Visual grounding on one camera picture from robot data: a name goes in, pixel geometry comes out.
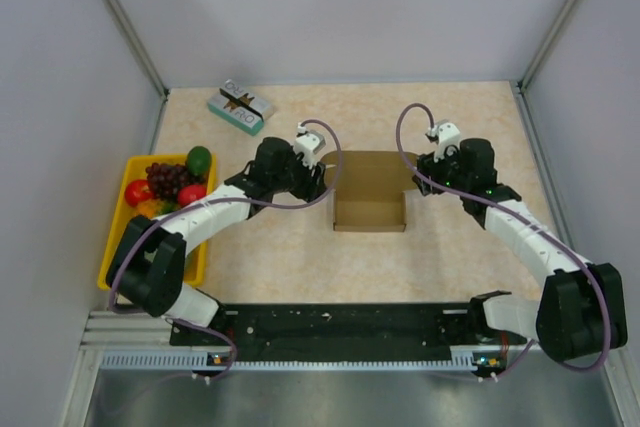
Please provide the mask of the brown cardboard box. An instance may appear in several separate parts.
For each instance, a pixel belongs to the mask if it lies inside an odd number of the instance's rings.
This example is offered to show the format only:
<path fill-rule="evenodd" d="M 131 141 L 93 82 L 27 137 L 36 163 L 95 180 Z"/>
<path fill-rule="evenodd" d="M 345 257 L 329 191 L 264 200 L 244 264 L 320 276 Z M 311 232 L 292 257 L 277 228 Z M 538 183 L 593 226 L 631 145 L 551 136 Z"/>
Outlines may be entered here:
<path fill-rule="evenodd" d="M 407 226 L 407 193 L 413 173 L 396 151 L 325 154 L 325 183 L 333 190 L 333 229 L 350 233 L 396 233 Z"/>

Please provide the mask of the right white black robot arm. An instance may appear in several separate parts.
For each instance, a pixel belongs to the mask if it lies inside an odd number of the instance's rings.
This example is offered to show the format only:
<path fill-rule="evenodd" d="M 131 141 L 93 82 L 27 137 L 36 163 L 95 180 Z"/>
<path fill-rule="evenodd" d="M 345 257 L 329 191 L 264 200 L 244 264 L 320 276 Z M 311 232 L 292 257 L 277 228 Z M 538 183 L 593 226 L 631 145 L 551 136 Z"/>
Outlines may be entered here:
<path fill-rule="evenodd" d="M 425 196 L 459 197 L 464 211 L 502 241 L 539 283 L 539 300 L 496 291 L 474 297 L 466 327 L 487 343 L 502 331 L 536 341 L 559 363 L 626 345 L 628 329 L 622 278 L 611 264 L 594 264 L 560 242 L 536 220 L 521 196 L 499 182 L 495 152 L 486 139 L 422 154 L 414 183 Z"/>

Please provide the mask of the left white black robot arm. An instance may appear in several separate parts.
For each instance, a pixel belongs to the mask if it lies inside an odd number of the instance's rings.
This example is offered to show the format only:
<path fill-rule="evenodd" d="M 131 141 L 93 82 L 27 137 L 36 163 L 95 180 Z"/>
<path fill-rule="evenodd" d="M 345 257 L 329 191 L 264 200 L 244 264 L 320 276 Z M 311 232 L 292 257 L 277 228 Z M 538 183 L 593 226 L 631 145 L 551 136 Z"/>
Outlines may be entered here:
<path fill-rule="evenodd" d="M 188 255 L 222 230 L 251 219 L 287 193 L 304 203 L 317 202 L 327 191 L 325 166 L 318 160 L 323 136 L 300 133 L 292 142 L 267 137 L 255 157 L 212 193 L 155 219 L 142 215 L 128 222 L 109 266 L 106 283 L 114 297 L 151 317 L 169 317 L 192 324 L 205 343 L 226 334 L 220 303 L 189 286 Z"/>

